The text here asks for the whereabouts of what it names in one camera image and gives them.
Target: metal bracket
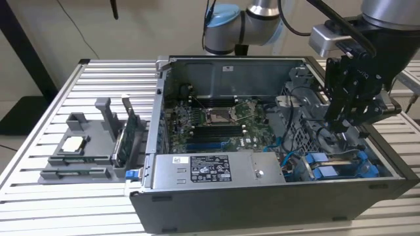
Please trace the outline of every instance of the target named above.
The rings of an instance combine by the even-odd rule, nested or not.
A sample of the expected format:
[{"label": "metal bracket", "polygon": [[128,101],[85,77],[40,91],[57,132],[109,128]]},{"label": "metal bracket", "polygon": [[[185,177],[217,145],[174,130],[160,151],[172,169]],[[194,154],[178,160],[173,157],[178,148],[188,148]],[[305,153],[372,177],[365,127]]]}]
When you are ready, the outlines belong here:
[{"label": "metal bracket", "polygon": [[170,67],[169,56],[157,56],[156,71],[164,71]]}]

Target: green circuit board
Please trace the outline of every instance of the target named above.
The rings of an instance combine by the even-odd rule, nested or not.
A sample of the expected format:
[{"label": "green circuit board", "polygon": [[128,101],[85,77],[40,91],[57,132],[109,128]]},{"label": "green circuit board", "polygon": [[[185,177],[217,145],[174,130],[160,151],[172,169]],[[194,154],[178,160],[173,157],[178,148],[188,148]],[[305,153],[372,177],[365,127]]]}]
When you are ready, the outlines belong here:
[{"label": "green circuit board", "polygon": [[[256,100],[238,99],[236,105],[228,108],[192,108],[188,103],[176,103],[165,110],[165,114],[172,153],[232,152],[246,149],[261,152],[276,142],[262,105]],[[240,127],[241,134],[218,137],[220,144],[209,144],[220,148],[189,150],[188,140],[193,138],[196,128],[212,126],[221,129]]]}]

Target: white label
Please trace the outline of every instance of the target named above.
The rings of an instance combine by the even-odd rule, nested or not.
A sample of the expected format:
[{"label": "white label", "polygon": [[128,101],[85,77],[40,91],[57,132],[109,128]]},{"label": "white label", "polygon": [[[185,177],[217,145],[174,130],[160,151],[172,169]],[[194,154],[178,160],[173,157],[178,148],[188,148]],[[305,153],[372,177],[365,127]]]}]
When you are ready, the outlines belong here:
[{"label": "white label", "polygon": [[224,66],[222,72],[225,72],[225,71],[233,71],[233,66],[232,65]]},{"label": "white label", "polygon": [[80,136],[72,136],[72,137],[66,138],[66,140],[61,146],[62,151],[64,152],[74,152],[80,148],[82,141],[84,141],[84,138]]},{"label": "white label", "polygon": [[188,164],[189,156],[174,156],[172,159],[173,164]]}]

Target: floor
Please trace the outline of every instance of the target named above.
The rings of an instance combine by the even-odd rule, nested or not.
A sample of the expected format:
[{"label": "floor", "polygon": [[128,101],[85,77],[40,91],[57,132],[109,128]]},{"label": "floor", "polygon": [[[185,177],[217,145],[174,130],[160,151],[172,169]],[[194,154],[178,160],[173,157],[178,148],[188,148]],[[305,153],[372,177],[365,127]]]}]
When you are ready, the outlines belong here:
[{"label": "floor", "polygon": [[[0,102],[0,119],[5,116],[9,109],[13,107],[16,101],[1,101]],[[26,136],[4,136],[0,135],[0,144],[8,146],[13,149],[18,149],[21,144],[24,143]],[[0,173],[5,169],[10,159],[13,158],[14,151],[0,147]]]}]

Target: aluminum extrusion table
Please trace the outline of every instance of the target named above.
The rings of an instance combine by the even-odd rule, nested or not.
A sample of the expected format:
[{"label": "aluminum extrusion table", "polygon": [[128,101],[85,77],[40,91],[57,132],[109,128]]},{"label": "aluminum extrusion table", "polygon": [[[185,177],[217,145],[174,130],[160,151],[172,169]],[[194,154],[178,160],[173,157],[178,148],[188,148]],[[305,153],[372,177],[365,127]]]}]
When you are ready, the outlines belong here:
[{"label": "aluminum extrusion table", "polygon": [[[410,64],[420,68],[420,62]],[[130,96],[140,117],[150,119],[156,86],[154,61],[92,60],[76,67],[49,109],[0,176],[0,235],[145,236],[124,196],[124,183],[38,185],[41,168],[66,130],[70,112],[101,119],[93,104],[110,97],[110,109],[126,118],[121,94]],[[413,171],[420,175],[420,127],[401,113],[374,124]],[[398,199],[374,204],[350,222],[202,232],[185,235],[420,235],[420,185]]]}]

